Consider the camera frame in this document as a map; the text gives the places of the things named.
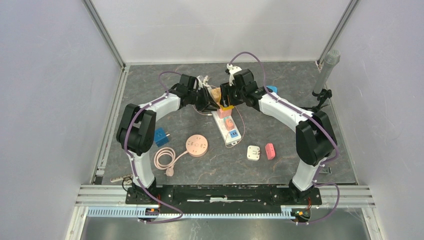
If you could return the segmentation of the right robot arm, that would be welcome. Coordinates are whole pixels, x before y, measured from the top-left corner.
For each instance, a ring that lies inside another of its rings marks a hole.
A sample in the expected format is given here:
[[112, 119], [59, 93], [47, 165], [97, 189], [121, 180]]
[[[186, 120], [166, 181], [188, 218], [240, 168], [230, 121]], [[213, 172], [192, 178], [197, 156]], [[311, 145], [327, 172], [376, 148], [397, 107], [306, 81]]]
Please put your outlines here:
[[335, 152], [337, 140], [328, 115], [312, 112], [279, 97], [266, 86], [258, 86], [249, 69], [228, 65], [229, 80], [220, 85], [223, 107], [245, 104], [289, 127], [295, 133], [295, 146], [300, 158], [290, 181], [289, 199], [302, 204], [309, 198], [309, 189], [316, 183], [321, 165]]

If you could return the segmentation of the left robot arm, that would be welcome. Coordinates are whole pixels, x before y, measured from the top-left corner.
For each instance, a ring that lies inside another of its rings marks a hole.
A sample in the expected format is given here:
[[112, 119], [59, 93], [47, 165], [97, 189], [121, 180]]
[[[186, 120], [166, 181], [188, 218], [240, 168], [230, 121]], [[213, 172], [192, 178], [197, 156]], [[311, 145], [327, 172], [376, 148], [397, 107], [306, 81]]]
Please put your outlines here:
[[160, 97], [142, 104], [125, 106], [116, 140], [130, 160], [133, 182], [140, 189], [138, 197], [145, 204], [157, 198], [155, 176], [151, 167], [150, 149], [154, 143], [156, 122], [169, 113], [192, 105], [198, 112], [216, 111], [219, 106], [210, 94], [208, 78], [181, 74], [179, 82], [166, 89]]

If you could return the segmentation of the white usb charger plug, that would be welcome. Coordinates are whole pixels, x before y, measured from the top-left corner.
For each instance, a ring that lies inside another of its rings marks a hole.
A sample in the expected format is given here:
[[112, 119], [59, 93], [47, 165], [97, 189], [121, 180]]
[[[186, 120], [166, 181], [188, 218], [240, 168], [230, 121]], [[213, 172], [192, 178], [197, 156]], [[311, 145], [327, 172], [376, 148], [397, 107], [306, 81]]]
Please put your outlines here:
[[250, 161], [258, 161], [260, 159], [261, 149], [256, 145], [249, 145], [246, 151], [246, 157]]

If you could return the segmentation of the white power strip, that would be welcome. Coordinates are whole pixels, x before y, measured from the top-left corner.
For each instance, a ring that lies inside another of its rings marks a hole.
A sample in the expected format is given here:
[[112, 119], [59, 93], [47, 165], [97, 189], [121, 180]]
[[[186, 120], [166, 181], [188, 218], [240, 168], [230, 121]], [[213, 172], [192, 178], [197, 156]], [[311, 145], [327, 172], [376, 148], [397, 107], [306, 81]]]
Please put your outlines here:
[[224, 124], [224, 120], [226, 118], [220, 119], [217, 115], [217, 111], [212, 111], [211, 114], [212, 114], [212, 117], [213, 117], [213, 119], [214, 119], [214, 121], [215, 121], [215, 123], [218, 127], [218, 130], [219, 130], [219, 132], [222, 136], [222, 139], [224, 140], [225, 145], [227, 147], [235, 146], [242, 139], [242, 134], [240, 133], [239, 129], [237, 128], [236, 123], [235, 123], [232, 115], [229, 116], [229, 117], [226, 117], [226, 118], [232, 119], [232, 121], [234, 123], [234, 129], [231, 130], [231, 131], [227, 131], [225, 124]]

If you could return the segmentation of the pink plug adapter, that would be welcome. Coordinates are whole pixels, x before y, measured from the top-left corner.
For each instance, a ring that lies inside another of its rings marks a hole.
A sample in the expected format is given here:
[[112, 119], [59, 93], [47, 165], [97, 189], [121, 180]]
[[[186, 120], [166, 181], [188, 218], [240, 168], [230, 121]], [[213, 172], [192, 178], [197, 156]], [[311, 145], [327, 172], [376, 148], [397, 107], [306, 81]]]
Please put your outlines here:
[[275, 148], [272, 143], [267, 143], [265, 145], [265, 153], [268, 160], [273, 160], [276, 157]]

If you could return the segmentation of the yellow cube adapter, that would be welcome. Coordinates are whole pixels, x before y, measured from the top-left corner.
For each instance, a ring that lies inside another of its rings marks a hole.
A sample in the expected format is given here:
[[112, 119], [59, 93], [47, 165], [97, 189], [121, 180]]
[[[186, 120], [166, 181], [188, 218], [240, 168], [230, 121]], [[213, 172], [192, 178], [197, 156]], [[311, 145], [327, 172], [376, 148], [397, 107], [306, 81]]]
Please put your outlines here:
[[224, 111], [229, 111], [229, 110], [232, 110], [234, 108], [234, 106], [233, 105], [229, 105], [229, 106], [223, 106], [223, 105], [220, 105], [220, 109], [224, 112]]

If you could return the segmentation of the blue cube socket adapter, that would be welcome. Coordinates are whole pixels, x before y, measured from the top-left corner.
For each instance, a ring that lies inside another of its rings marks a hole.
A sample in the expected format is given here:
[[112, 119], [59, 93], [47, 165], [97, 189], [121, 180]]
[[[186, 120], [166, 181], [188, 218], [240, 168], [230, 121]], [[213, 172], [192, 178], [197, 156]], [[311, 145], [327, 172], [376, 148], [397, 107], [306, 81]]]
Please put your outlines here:
[[157, 147], [162, 147], [170, 141], [168, 136], [165, 130], [159, 127], [154, 131], [154, 143]]

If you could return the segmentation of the pink round socket base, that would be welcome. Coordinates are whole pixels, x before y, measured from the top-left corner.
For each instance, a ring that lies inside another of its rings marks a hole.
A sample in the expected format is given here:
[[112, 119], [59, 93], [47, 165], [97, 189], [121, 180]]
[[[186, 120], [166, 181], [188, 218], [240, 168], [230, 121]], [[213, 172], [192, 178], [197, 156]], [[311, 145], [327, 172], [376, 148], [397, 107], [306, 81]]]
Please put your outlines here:
[[190, 136], [185, 143], [186, 151], [192, 157], [202, 157], [208, 150], [207, 139], [200, 134]]

